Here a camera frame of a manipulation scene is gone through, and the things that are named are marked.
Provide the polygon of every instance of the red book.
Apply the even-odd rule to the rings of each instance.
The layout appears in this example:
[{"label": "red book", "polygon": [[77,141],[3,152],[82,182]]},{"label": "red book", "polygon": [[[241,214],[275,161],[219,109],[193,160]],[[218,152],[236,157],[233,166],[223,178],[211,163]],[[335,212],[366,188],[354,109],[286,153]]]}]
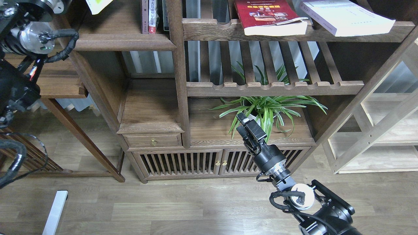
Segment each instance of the red book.
[{"label": "red book", "polygon": [[286,0],[236,0],[245,35],[288,36],[306,33],[308,22]]}]

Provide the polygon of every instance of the book cover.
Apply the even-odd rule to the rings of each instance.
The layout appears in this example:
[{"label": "book cover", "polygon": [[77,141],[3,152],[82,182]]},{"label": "book cover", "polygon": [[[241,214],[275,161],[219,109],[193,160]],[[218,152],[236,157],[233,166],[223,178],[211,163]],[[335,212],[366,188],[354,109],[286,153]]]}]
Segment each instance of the book cover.
[{"label": "book cover", "polygon": [[141,31],[143,34],[148,34],[148,0],[140,0],[139,5],[141,8]]},{"label": "book cover", "polygon": [[395,23],[349,0],[303,0],[300,8],[337,37],[389,33]]},{"label": "book cover", "polygon": [[299,17],[286,0],[236,0],[235,7],[245,35],[286,36],[306,32],[307,22],[302,20],[307,18]]}]

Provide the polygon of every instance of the wooden cabinet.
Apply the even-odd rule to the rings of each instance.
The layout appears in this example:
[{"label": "wooden cabinet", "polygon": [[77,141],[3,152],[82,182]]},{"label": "wooden cabinet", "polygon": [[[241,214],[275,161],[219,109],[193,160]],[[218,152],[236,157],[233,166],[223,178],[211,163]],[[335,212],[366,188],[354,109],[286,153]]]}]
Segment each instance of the wooden cabinet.
[{"label": "wooden cabinet", "polygon": [[[228,134],[232,117],[219,119],[218,97],[313,95],[326,105],[328,115],[307,108],[295,119],[292,136],[274,132],[270,143],[288,155],[291,171],[321,143],[327,141],[399,61],[400,55],[418,36],[418,2],[414,0],[358,1],[378,14],[396,19],[392,30],[383,35],[334,37],[310,23],[306,35],[268,37],[245,36],[233,7],[225,3],[231,20],[213,18],[212,1],[201,0],[203,18],[184,18],[182,0],[167,1],[170,33],[141,34],[138,1],[113,2],[98,15],[67,14],[57,26],[79,28],[80,39],[70,55],[83,84],[120,140],[142,182],[150,179],[193,178],[255,174],[250,158],[243,152],[238,136]],[[84,19],[81,23],[72,19]],[[188,41],[200,41],[200,80],[188,74]],[[222,77],[211,79],[208,41],[219,41]],[[239,51],[246,82],[234,79],[228,41],[240,41]],[[269,84],[255,80],[249,41],[258,45]],[[308,82],[299,82],[289,42],[298,42]],[[314,58],[308,41],[318,42]],[[275,81],[271,45],[281,50],[291,83]],[[121,51],[171,51],[174,74],[129,74]],[[145,136],[165,136],[163,146],[145,143]],[[238,154],[233,161],[232,154]]]}]

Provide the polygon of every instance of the cabinet door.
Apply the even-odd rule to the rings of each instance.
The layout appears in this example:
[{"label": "cabinet door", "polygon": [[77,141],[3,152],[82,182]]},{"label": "cabinet door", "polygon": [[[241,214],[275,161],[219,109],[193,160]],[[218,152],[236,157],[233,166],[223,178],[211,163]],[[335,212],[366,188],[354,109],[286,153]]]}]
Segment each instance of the cabinet door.
[{"label": "cabinet door", "polygon": [[[286,156],[286,166],[302,157],[311,147],[280,148]],[[260,173],[254,157],[246,149],[225,149],[222,155],[219,175],[254,176]]]},{"label": "cabinet door", "polygon": [[133,155],[147,180],[189,179],[218,175],[222,150]]}]

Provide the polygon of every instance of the paper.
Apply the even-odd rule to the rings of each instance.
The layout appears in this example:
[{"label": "paper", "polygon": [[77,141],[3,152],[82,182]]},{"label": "paper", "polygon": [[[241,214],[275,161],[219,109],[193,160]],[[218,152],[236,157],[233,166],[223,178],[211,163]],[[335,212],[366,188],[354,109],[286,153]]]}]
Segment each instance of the paper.
[{"label": "paper", "polygon": [[99,14],[113,0],[86,0],[93,15]]}]

